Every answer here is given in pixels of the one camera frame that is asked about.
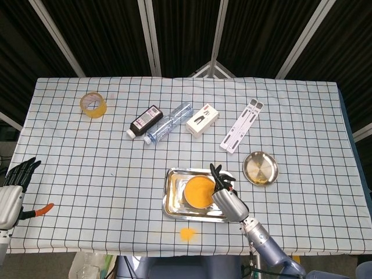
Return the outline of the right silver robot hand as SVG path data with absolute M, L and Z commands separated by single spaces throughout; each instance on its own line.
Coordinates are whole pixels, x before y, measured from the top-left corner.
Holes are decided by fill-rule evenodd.
M 212 194 L 213 202 L 218 206 L 229 222 L 242 222 L 249 216 L 249 209 L 237 195 L 232 182 L 234 177 L 221 174 L 222 165 L 210 164 L 210 172 L 214 178 L 215 186 Z

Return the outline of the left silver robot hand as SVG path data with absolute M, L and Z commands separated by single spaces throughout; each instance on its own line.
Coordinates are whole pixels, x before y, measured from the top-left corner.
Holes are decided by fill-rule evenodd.
M 33 157 L 10 169 L 1 186 L 1 230 L 12 229 L 19 220 L 43 216 L 53 207 L 49 203 L 41 209 L 24 211 L 23 201 L 35 169 L 41 164 Z

